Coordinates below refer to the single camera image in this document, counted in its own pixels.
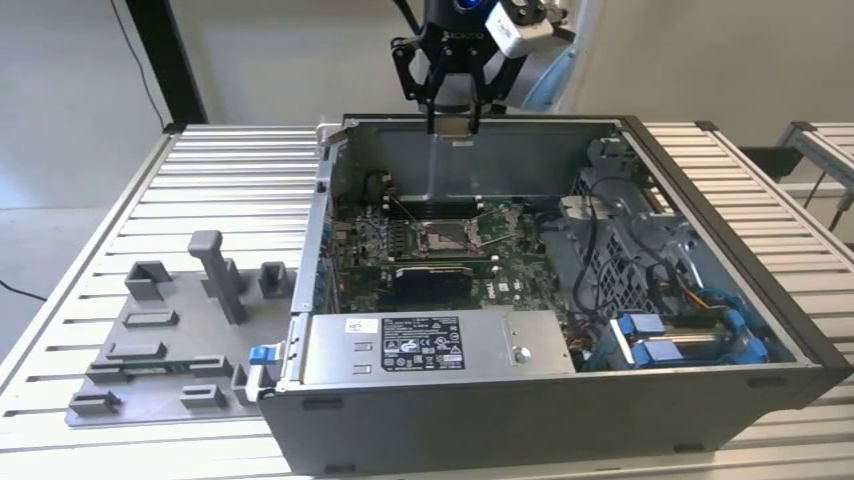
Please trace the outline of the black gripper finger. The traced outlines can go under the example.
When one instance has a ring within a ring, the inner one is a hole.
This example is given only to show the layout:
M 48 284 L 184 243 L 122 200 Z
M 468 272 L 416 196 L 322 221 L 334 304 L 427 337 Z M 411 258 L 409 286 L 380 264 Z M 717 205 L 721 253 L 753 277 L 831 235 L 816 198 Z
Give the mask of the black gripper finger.
M 424 80 L 417 82 L 409 70 L 416 52 L 427 57 L 428 67 Z M 435 133 L 436 96 L 445 77 L 457 66 L 455 54 L 448 46 L 435 39 L 396 37 L 390 41 L 390 56 L 404 97 L 425 108 L 427 133 Z
M 468 132 L 477 134 L 483 109 L 505 97 L 507 59 L 497 47 L 471 50 L 465 73 L 469 76 Z

